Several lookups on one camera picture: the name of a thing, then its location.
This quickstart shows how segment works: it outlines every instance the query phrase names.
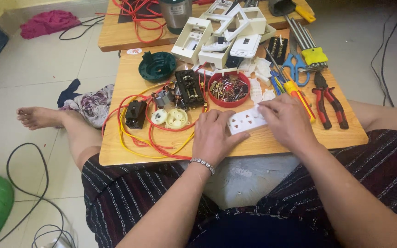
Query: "pink cloth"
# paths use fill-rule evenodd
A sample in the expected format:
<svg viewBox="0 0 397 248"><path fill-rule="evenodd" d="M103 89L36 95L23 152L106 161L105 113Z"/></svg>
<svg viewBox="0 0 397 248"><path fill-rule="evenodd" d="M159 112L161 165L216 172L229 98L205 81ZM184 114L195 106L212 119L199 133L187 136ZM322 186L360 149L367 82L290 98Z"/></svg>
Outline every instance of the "pink cloth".
<svg viewBox="0 0 397 248"><path fill-rule="evenodd" d="M81 21L71 12L52 10L37 14L21 25L21 36L24 39L31 39L63 31L80 23Z"/></svg>

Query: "red plastic container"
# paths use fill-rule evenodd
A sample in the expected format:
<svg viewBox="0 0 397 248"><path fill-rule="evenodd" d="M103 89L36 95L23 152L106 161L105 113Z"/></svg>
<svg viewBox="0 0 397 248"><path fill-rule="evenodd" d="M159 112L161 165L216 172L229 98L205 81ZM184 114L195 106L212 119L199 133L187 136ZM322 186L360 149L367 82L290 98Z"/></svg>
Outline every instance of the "red plastic container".
<svg viewBox="0 0 397 248"><path fill-rule="evenodd" d="M225 102L225 101L220 101L217 98L213 97L210 91L210 87L212 82L218 81L220 78L226 75L238 75L238 79L245 82L247 84L247 94L244 98L238 100L238 101L232 101L232 102ZM212 77L209 79L208 83L208 92L209 92L209 98L218 106L223 107L223 108L235 108L240 105L242 105L246 99L249 97L249 92L251 92L251 82L249 82L249 78L245 76L242 72L238 72L236 68L234 68L233 71L224 71L224 72L217 72Z"/></svg>

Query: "hand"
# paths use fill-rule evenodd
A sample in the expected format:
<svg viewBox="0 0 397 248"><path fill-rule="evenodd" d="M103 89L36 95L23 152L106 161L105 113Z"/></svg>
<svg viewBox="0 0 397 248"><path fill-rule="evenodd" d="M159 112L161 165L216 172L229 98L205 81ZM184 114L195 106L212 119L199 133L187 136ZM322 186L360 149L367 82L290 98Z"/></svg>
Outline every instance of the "hand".
<svg viewBox="0 0 397 248"><path fill-rule="evenodd" d="M241 132L229 136L226 133L226 123L235 112L228 110L211 110L201 113L196 122L192 157L200 158L210 163L214 168L240 142L249 138L249 133Z"/></svg>
<svg viewBox="0 0 397 248"><path fill-rule="evenodd" d="M298 154L318 144L306 110L298 100L282 94L259 105L258 111L275 138L291 152Z"/></svg>

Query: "person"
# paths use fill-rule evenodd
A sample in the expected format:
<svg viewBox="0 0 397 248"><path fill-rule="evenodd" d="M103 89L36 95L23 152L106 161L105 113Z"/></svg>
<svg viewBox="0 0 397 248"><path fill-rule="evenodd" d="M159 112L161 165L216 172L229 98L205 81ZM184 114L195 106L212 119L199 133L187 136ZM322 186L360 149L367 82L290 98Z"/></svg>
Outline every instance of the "person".
<svg viewBox="0 0 397 248"><path fill-rule="evenodd" d="M201 163L104 167L101 134L79 113L30 107L17 118L30 130L67 129L99 247L397 247L397 108L349 103L369 142L331 153L295 99L261 102L269 129L302 164L255 206L226 210L202 194L211 172ZM200 115L192 157L215 168L249 137L225 132L233 114Z"/></svg>

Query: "red black handle pliers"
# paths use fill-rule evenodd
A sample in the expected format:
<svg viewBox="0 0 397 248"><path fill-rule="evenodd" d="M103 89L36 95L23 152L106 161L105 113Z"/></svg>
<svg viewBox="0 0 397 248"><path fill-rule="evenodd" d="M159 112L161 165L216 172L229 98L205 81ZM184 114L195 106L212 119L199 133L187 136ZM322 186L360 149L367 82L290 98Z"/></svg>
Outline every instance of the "red black handle pliers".
<svg viewBox="0 0 397 248"><path fill-rule="evenodd" d="M349 123L345 118L344 109L342 108L339 100L332 93L335 87L329 88L326 79L323 77L323 75L321 75L320 71L315 73L315 87L316 88L312 89L312 92L316 94L316 108L318 110L319 119L323 123L324 129L330 129L332 127L324 107L324 97L326 97L326 99L333 106L338 118L339 127L341 129L348 129Z"/></svg>

